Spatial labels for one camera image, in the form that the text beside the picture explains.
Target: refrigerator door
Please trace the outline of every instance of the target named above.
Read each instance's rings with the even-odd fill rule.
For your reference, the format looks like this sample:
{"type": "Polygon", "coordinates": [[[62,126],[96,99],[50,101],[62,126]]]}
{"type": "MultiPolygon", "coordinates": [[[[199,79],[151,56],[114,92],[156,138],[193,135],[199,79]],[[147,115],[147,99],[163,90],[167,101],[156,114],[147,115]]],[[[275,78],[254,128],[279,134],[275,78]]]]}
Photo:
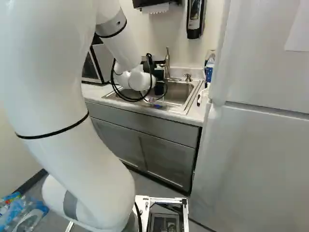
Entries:
{"type": "Polygon", "coordinates": [[[233,0],[226,14],[210,98],[309,113],[309,1],[233,0]]]}
{"type": "Polygon", "coordinates": [[[309,116],[212,105],[204,129],[190,217],[218,232],[309,231],[309,116]]]}

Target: stainless steel sink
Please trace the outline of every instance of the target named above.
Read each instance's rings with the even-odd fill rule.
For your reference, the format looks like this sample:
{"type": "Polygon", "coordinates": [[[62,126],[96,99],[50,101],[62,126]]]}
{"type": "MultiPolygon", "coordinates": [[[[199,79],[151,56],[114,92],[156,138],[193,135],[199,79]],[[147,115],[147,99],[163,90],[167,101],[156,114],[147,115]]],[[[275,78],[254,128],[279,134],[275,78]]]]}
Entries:
{"type": "MultiPolygon", "coordinates": [[[[194,97],[197,94],[197,90],[200,88],[202,81],[193,80],[191,82],[185,82],[184,79],[181,81],[171,81],[167,82],[168,91],[164,97],[157,96],[152,89],[145,100],[138,102],[127,102],[120,97],[115,92],[111,92],[105,96],[103,99],[115,100],[120,102],[127,102],[134,105],[140,105],[148,108],[154,108],[159,110],[171,111],[179,114],[187,114],[194,97]]],[[[141,94],[145,94],[147,91],[138,92],[132,89],[119,88],[120,92],[130,98],[140,98],[141,94]]]]}

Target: gray floor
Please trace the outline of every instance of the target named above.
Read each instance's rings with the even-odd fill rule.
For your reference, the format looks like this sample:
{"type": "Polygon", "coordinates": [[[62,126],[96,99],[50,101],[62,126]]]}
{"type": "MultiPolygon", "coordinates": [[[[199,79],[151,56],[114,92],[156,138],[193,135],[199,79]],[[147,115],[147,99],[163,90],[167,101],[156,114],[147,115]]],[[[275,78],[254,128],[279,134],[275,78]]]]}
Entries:
{"type": "MultiPolygon", "coordinates": [[[[152,197],[183,197],[180,193],[177,193],[165,186],[162,186],[142,175],[132,172],[132,176],[135,180],[136,194],[146,195],[152,197]]],[[[27,195],[31,195],[37,199],[42,200],[41,188],[44,179],[38,182],[27,195]]],[[[64,232],[69,221],[56,215],[54,212],[49,212],[36,227],[34,232],[64,232]]],[[[189,221],[190,232],[208,232],[208,230],[189,221]]],[[[87,232],[84,228],[77,225],[71,230],[72,232],[87,232]]]]}

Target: white countertop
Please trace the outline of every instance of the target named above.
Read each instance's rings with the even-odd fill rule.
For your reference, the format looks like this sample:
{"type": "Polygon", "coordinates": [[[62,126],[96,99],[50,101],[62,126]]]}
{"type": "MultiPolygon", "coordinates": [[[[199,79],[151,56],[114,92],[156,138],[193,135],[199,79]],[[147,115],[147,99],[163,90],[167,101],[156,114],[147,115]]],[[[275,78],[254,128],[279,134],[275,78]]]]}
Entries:
{"type": "MultiPolygon", "coordinates": [[[[200,89],[197,92],[200,92],[204,88],[204,83],[200,87],[200,89]]],[[[198,107],[197,106],[197,95],[187,113],[187,115],[177,114],[169,111],[164,110],[158,110],[154,108],[148,108],[143,107],[139,105],[134,105],[131,103],[126,103],[122,101],[115,101],[110,99],[103,99],[102,97],[106,94],[113,92],[111,85],[105,85],[105,86],[95,86],[95,85],[89,85],[89,84],[82,84],[82,92],[85,100],[87,102],[94,102],[101,105],[106,105],[118,109],[124,109],[136,113],[141,113],[145,115],[155,116],[159,118],[164,118],[168,120],[173,120],[176,122],[181,122],[189,125],[194,126],[203,126],[204,122],[204,115],[206,111],[206,102],[207,97],[204,97],[202,100],[202,104],[198,107]]]]}

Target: wall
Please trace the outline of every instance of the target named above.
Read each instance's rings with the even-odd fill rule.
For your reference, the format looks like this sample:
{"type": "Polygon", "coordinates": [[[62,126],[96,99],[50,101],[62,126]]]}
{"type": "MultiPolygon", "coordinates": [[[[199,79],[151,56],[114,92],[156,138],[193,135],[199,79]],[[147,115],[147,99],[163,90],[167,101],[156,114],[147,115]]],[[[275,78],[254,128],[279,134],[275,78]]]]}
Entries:
{"type": "Polygon", "coordinates": [[[140,52],[164,57],[170,48],[171,66],[200,68],[206,53],[219,40],[224,0],[208,0],[206,27],[200,39],[189,40],[186,33],[186,3],[173,6],[164,14],[143,14],[133,8],[132,0],[120,0],[140,52]]]}
{"type": "Polygon", "coordinates": [[[16,137],[0,102],[0,197],[12,193],[41,166],[16,137]]]}

